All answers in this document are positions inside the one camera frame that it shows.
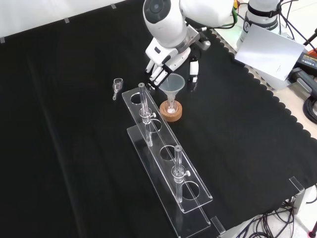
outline metal bracket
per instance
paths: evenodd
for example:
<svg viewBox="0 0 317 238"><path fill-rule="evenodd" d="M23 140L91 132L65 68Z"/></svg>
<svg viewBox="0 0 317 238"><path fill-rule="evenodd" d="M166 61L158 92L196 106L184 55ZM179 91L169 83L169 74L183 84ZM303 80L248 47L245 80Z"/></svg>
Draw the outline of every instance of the metal bracket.
<svg viewBox="0 0 317 238"><path fill-rule="evenodd" d="M210 219L213 225L216 227L217 231L219 232L218 237L221 237L223 234L226 233L226 229L223 227L217 216L214 216Z"/></svg>
<svg viewBox="0 0 317 238"><path fill-rule="evenodd" d="M305 189L295 177L291 177L289 180L292 182L292 184L297 188L299 192L292 198L294 214L297 215L306 205L307 197L309 196L313 187Z"/></svg>

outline white panel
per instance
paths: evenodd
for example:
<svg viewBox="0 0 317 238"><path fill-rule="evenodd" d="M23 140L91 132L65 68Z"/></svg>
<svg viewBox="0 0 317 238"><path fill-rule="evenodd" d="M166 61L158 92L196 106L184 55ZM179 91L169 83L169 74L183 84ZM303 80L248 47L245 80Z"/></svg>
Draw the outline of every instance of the white panel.
<svg viewBox="0 0 317 238"><path fill-rule="evenodd" d="M0 0L0 37L123 0Z"/></svg>

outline black tablecloth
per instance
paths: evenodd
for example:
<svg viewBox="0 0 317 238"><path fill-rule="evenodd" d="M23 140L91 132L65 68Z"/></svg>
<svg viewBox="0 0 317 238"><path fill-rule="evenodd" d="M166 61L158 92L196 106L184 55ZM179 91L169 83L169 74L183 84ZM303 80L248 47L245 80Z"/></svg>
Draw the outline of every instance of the black tablecloth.
<svg viewBox="0 0 317 238"><path fill-rule="evenodd" d="M122 91L146 81L152 36L142 2L87 12L1 45L10 57L1 59L0 151L11 164L4 166L8 184L18 183L5 192L13 197L8 213L32 214L16 231L23 224L32 237L175 236L129 141L133 119L120 95L112 100L113 79L124 79ZM177 95L183 117L170 126L214 197L205 212L229 229L295 195L292 176L306 188L316 183L317 142L208 36L197 89ZM186 79L188 66L177 70ZM161 92L153 98L165 100ZM216 234L211 227L198 236Z"/></svg>

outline clear acrylic test tube rack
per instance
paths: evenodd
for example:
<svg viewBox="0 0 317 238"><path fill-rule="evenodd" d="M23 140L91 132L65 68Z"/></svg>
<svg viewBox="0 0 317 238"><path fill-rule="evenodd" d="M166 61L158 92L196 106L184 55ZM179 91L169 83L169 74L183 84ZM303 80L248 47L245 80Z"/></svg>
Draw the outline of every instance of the clear acrylic test tube rack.
<svg viewBox="0 0 317 238"><path fill-rule="evenodd" d="M143 83L122 97L136 123L130 139L180 238L190 237L211 223L202 206L212 196Z"/></svg>

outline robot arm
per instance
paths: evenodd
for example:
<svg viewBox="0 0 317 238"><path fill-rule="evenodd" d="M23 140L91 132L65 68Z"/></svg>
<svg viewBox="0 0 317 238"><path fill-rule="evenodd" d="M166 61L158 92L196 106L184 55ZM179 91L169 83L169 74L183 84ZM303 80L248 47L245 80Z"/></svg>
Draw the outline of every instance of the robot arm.
<svg viewBox="0 0 317 238"><path fill-rule="evenodd" d="M154 37L146 50L150 58L146 72L152 72L150 80L159 85L168 75L162 67L176 70L188 58L189 47L199 41L200 34L186 25L185 17L218 27L228 19L232 7L233 0L145 0L143 16Z"/></svg>

